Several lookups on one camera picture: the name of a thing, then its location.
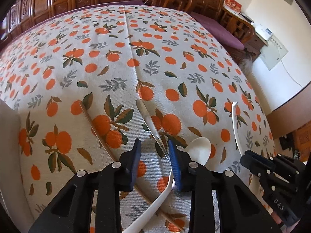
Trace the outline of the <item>white ceramic spoon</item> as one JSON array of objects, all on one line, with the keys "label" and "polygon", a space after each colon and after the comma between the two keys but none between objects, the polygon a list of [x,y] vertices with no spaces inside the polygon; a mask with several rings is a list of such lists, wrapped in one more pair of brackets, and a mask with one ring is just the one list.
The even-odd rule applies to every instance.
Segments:
[{"label": "white ceramic spoon", "polygon": [[168,144],[172,168],[168,184],[159,197],[124,232],[139,232],[152,216],[159,211],[171,191],[185,198],[188,167],[197,167],[199,164],[205,165],[211,154],[211,142],[206,137],[196,138],[184,150],[178,150],[172,140],[169,140]]}]

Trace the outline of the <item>rectangular metal tray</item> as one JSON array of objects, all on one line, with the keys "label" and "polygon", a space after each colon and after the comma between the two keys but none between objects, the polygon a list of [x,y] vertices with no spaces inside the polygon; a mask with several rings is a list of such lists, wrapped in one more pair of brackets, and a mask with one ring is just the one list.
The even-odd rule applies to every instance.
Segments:
[{"label": "rectangular metal tray", "polygon": [[28,205],[19,162],[19,115],[1,101],[1,196],[10,219],[20,232],[28,232],[34,217]]}]

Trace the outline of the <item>fluffy dog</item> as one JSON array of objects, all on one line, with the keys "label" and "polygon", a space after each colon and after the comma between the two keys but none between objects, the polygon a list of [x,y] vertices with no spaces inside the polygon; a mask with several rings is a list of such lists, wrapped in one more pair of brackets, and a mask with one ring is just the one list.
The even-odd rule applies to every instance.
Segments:
[{"label": "fluffy dog", "polygon": [[252,71],[252,67],[253,67],[253,60],[252,60],[252,56],[250,54],[247,54],[238,64],[239,68],[241,69],[242,73],[245,76],[248,76],[251,71]]}]

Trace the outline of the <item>metal spoon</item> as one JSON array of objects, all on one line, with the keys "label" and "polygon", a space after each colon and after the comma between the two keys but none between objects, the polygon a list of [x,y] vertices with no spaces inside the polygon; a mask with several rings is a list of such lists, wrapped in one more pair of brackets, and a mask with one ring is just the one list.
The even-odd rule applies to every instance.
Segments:
[{"label": "metal spoon", "polygon": [[[175,155],[173,155],[173,162],[171,162],[171,158],[169,155],[169,152],[170,152],[169,140],[172,140],[172,141],[175,140],[175,142],[173,144],[175,146],[181,146],[183,148],[187,147],[187,142],[183,138],[181,139],[181,142],[177,142],[177,139],[176,139],[177,135],[169,135],[168,136],[168,145],[165,146],[164,142],[162,141],[160,134],[156,128],[156,125],[153,122],[151,115],[149,114],[143,100],[137,99],[136,100],[136,106],[137,106],[139,113],[141,114],[141,116],[145,122],[145,125],[147,126],[151,135],[155,139],[156,144],[160,147],[160,150],[162,151],[166,160],[170,164],[171,169],[172,169],[172,173],[173,173],[173,177],[175,177],[176,176],[176,170],[180,170],[181,167],[176,166],[176,156]],[[175,179],[173,179],[172,190],[173,190],[174,194],[183,200],[190,200],[191,199],[191,191],[181,192],[182,191],[181,188],[182,188],[181,177],[179,177],[177,179],[177,182],[175,182]]]}]

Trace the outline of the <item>wooden side table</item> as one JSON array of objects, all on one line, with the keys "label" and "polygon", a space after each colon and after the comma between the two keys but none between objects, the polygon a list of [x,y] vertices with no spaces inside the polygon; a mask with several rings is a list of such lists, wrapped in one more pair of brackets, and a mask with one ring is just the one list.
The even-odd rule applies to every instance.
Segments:
[{"label": "wooden side table", "polygon": [[259,34],[255,33],[249,41],[244,43],[244,46],[251,54],[254,62],[260,56],[261,49],[264,46],[268,46],[268,42],[265,41]]}]

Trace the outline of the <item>orange-print tablecloth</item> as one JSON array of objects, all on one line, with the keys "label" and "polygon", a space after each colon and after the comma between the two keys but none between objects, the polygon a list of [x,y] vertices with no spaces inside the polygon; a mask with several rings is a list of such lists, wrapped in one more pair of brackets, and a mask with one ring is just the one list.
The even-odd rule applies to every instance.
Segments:
[{"label": "orange-print tablecloth", "polygon": [[240,163],[245,149],[275,152],[261,101],[229,52],[198,21],[144,5],[90,6],[27,30],[1,50],[1,101],[20,118],[21,178],[34,221],[79,170],[102,170],[142,144],[138,189],[121,192],[122,227],[165,189],[170,164],[139,113],[142,99],[164,145],[211,142],[210,171],[233,171],[263,189]]}]

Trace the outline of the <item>white device on table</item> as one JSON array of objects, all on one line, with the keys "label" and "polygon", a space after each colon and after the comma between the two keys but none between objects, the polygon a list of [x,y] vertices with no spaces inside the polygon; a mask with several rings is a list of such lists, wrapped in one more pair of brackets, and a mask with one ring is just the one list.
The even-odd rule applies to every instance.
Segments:
[{"label": "white device on table", "polygon": [[255,31],[265,41],[269,41],[273,35],[272,31],[263,24],[257,24],[255,26]]}]

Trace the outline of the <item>red greeting card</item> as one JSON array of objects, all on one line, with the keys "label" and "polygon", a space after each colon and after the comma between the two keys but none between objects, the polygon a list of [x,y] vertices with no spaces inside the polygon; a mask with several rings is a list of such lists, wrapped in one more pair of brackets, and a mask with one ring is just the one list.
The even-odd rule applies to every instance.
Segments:
[{"label": "red greeting card", "polygon": [[242,5],[238,3],[236,0],[224,0],[223,7],[227,9],[229,12],[239,15],[241,12]]}]

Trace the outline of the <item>white wall electrical panel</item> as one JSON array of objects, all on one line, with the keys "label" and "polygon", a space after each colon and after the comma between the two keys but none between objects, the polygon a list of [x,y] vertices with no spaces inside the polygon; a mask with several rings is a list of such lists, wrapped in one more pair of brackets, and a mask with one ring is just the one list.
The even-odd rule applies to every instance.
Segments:
[{"label": "white wall electrical panel", "polygon": [[282,61],[283,57],[288,53],[288,49],[274,34],[272,34],[267,43],[268,45],[265,45],[260,50],[259,58],[263,61],[268,70],[272,70]]}]

